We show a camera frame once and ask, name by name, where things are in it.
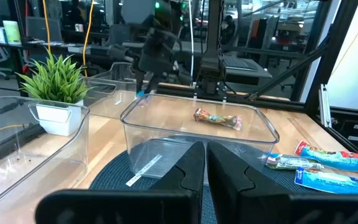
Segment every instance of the transparent container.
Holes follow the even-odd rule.
[[[241,115],[242,128],[195,121],[201,108],[218,116]],[[279,136],[263,113],[247,105],[219,103],[163,95],[134,101],[121,115],[124,123],[130,169],[138,173],[157,160],[143,175],[160,178],[196,141],[216,141],[256,169],[263,168]],[[208,184],[207,173],[204,183]]]
[[[135,100],[136,82],[85,78],[90,87],[84,99],[84,105],[91,114],[119,119],[121,113]]]
[[[60,121],[42,119],[39,108],[55,110]],[[34,223],[40,199],[84,177],[88,118],[89,109],[80,105],[0,97],[0,223]],[[49,134],[45,121],[61,128],[72,123],[75,131]]]
[[[136,82],[136,76],[131,72],[131,63],[114,62],[110,70],[94,75],[93,78],[114,80],[121,82]],[[151,73],[146,73],[144,80],[150,80]]]

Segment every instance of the person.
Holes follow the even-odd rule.
[[[227,45],[231,42],[236,32],[236,25],[234,24],[233,17],[226,16],[222,22],[222,39],[221,44]]]
[[[78,8],[79,0],[71,0],[71,9],[70,9],[70,22],[73,24],[84,24],[84,20],[81,16],[81,11]]]

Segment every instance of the wooden table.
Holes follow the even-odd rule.
[[[109,112],[108,105],[116,102],[116,99],[108,99],[105,101],[99,101],[91,106],[91,110],[96,114],[106,114],[106,115],[114,115],[117,116],[119,114],[118,110],[122,110],[121,104],[116,105],[116,107],[111,106],[110,108],[114,111]],[[160,111],[161,114],[154,114],[154,116],[163,116],[162,113],[171,113],[176,117],[182,116],[181,119],[178,119],[176,122],[170,124],[169,128],[178,128],[186,124],[187,126],[193,124],[197,124],[193,120],[193,118],[188,113],[193,113],[193,110],[190,111],[185,108],[184,105],[183,110],[180,111],[174,106],[180,102],[173,101],[172,104],[157,104],[147,111],[147,113],[153,114]],[[214,108],[209,107],[211,113],[218,112],[214,111]],[[304,140],[314,146],[323,148],[328,151],[346,151],[346,149],[341,146],[334,138],[332,138],[323,128],[321,128],[317,123],[315,123],[308,115],[302,113],[294,113],[287,111],[279,111],[279,110],[270,110],[270,109],[260,109],[264,115],[270,120],[270,122],[274,125],[275,129],[278,131],[280,135],[280,142],[277,143],[273,152],[279,152],[282,154],[293,154],[296,146],[301,140]],[[230,135],[233,133],[231,129],[227,129],[226,127],[218,127],[213,126],[213,128],[205,128],[205,126],[209,126],[212,124],[200,124],[201,126],[197,128],[199,131],[214,132],[215,134],[222,135]],[[52,145],[61,146],[62,143],[65,142],[65,137],[61,136],[53,136],[49,134],[44,134],[38,139],[35,139],[33,142],[28,143],[24,148],[29,151],[44,151],[51,148]],[[101,169],[109,163],[112,159],[118,156],[120,153],[124,152],[127,149],[126,137],[124,135],[123,124],[119,119],[108,118],[105,116],[98,115],[90,115],[89,117],[89,146],[88,146],[88,169],[84,178],[75,184],[74,188],[78,189],[87,189],[97,174],[101,171]],[[62,173],[56,173],[57,169],[46,170],[45,172],[54,173],[61,177]],[[344,172],[340,170],[332,170],[325,169],[325,172],[335,172],[338,174],[344,174],[352,177],[358,177],[358,172]],[[67,181],[63,181],[58,184],[56,189],[64,189],[68,186],[71,186],[73,183],[70,178],[67,178]],[[22,198],[16,196],[13,198],[15,200],[28,200],[28,202],[23,203],[20,207],[16,208],[14,212],[5,213],[3,219],[0,219],[0,223],[33,223],[33,216],[29,215],[34,212],[34,207],[37,202],[40,200],[39,198]],[[14,206],[14,200],[9,202],[10,206]]]

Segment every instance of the blue wrapper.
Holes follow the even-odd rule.
[[[334,194],[358,194],[358,178],[301,167],[296,170],[295,183]]]
[[[351,152],[328,152],[310,146],[301,141],[295,149],[295,154],[301,157],[316,159],[324,166],[335,169],[358,172],[358,154]]]

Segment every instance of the wooden tabletop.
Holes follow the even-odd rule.
[[[130,99],[132,97],[132,93],[130,96],[121,96],[121,99],[127,97]],[[117,99],[106,99],[103,101],[96,102],[93,106],[91,106],[92,113],[96,114],[106,114],[106,115],[114,115],[117,117],[119,110],[123,110],[120,103],[117,104],[117,107],[108,106],[111,103],[116,103]],[[141,113],[143,116],[160,116],[164,118],[164,114],[172,114],[176,117],[175,122],[170,123],[168,128],[189,128],[195,127],[192,131],[201,131],[203,134],[218,134],[220,136],[227,137],[237,137],[240,138],[242,135],[245,136],[247,133],[251,131],[248,129],[247,131],[243,130],[242,132],[236,132],[236,130],[224,127],[224,126],[216,126],[215,124],[207,124],[207,123],[197,123],[194,121],[192,114],[194,113],[193,108],[199,105],[190,105],[180,104],[180,100],[173,100],[170,103],[157,103],[156,106],[150,107],[148,111],[138,111],[139,116]],[[203,103],[202,107],[204,109],[209,110],[210,113],[230,113],[235,115],[236,113],[241,113],[242,111],[239,109],[232,109],[231,111],[227,111],[230,108],[229,105],[226,105],[226,110],[217,110],[213,108],[208,103]],[[308,115],[302,113],[294,113],[287,111],[279,111],[279,110],[270,110],[270,109],[260,109],[261,112],[270,120],[275,129],[280,135],[280,142],[274,145],[273,152],[279,152],[282,154],[293,154],[296,146],[301,140],[304,140],[314,146],[320,147],[327,151],[347,151],[343,146],[341,146],[334,138],[332,138],[323,128],[321,128],[317,123],[315,123]],[[149,123],[152,125],[161,125],[160,123],[153,123],[149,119]],[[48,149],[52,148],[53,145],[56,145],[54,150],[62,145],[63,142],[66,141],[66,137],[61,136],[53,136],[50,134],[44,134],[40,138],[34,140],[33,142],[28,143],[25,146],[25,150],[28,152],[45,152]],[[101,171],[101,169],[107,165],[112,159],[118,156],[120,153],[124,152],[127,149],[126,137],[124,134],[123,124],[119,119],[108,118],[105,116],[98,115],[90,115],[89,117],[89,146],[88,146],[88,168],[85,176],[75,184],[74,188],[78,189],[87,189],[97,174]],[[65,170],[70,170],[70,168],[66,165],[64,166]],[[74,174],[77,174],[77,170],[70,170]],[[333,169],[325,169],[325,172],[335,172],[338,174],[344,174],[351,177],[358,177],[358,172],[345,172],[341,170],[333,170]],[[44,172],[55,173],[57,172],[56,167],[51,167]],[[59,177],[56,179],[62,180],[61,177],[64,176],[62,173],[56,173],[56,176]],[[45,180],[43,178],[39,178],[41,184],[37,184],[35,187],[37,188],[45,188],[42,189],[45,192],[48,190],[57,190],[64,189],[68,186],[73,185],[73,180],[70,177],[66,178],[65,181],[57,184],[57,187],[54,189],[47,189],[47,185],[43,183],[53,182],[53,180]],[[19,192],[20,187],[17,187],[15,191]],[[0,223],[33,223],[33,212],[35,205],[40,200],[40,198],[25,198],[23,197],[25,192],[21,192],[17,194],[15,197],[11,198],[11,202],[1,203],[1,207],[15,206],[14,202],[20,201],[21,205],[16,206],[16,209],[13,212],[6,212],[5,216],[0,217]]]

